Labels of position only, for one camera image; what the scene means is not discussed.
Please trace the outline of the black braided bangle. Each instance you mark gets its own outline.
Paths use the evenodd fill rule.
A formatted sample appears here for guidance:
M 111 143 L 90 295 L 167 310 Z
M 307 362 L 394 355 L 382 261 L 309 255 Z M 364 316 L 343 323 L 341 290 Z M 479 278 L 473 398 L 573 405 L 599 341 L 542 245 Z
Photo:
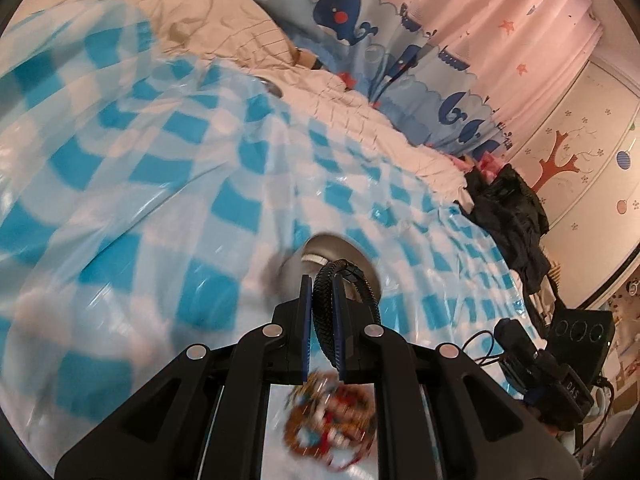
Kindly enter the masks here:
M 320 348 L 338 374 L 358 370 L 357 336 L 368 325 L 382 325 L 378 300 L 363 270 L 346 259 L 322 266 L 314 279 L 311 314 Z

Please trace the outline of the round silver metal tin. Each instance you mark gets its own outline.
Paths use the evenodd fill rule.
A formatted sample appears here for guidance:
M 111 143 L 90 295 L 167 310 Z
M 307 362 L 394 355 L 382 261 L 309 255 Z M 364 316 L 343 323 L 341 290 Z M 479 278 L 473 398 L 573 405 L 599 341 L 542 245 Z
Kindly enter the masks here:
M 354 264 L 367 280 L 375 301 L 380 301 L 381 283 L 373 261 L 355 242 L 330 232 L 313 235 L 284 259 L 276 273 L 274 290 L 281 300 L 291 300 L 298 295 L 304 274 L 314 280 L 322 266 L 337 260 Z

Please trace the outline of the black clothes pile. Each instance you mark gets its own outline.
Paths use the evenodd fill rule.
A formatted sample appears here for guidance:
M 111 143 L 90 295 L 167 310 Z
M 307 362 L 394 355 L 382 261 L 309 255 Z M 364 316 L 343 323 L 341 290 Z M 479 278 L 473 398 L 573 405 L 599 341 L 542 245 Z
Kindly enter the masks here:
M 540 248 L 549 221 L 537 194 L 509 164 L 490 183 L 477 168 L 465 175 L 465 182 L 473 208 L 463 215 L 491 236 L 526 295 L 536 294 L 551 269 Z

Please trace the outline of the blue white checkered plastic sheet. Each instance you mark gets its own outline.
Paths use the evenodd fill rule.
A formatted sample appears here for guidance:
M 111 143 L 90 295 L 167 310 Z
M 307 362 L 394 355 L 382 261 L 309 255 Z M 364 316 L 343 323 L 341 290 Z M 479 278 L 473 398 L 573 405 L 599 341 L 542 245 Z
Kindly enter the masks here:
M 384 325 L 469 344 L 525 309 L 489 235 L 389 157 L 224 63 L 160 53 L 126 0 L 1 38 L 1 406 L 46 471 L 194 342 L 267 323 L 314 234 L 374 264 Z

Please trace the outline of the blue whale pattern curtain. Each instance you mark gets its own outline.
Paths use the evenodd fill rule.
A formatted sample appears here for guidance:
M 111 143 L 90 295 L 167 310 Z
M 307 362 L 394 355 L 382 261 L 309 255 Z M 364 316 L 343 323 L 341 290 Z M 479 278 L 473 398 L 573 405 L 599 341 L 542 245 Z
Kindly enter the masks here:
M 510 155 L 599 42 L 590 0 L 255 0 L 412 145 Z

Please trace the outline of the white grid pattern pillow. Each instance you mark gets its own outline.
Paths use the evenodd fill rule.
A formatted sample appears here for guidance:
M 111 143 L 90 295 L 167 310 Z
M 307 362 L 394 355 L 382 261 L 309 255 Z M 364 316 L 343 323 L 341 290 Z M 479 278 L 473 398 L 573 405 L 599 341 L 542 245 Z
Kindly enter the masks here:
M 23 0 L 10 23 L 70 0 Z M 150 20 L 160 50 L 193 54 L 210 62 L 221 58 L 252 76 L 275 84 L 293 108 L 349 134 L 367 148 L 425 181 L 447 202 L 472 206 L 465 177 L 452 157 L 432 148 L 413 148 L 368 99 L 346 79 L 323 68 L 295 66 L 295 47 L 254 0 L 122 0 Z

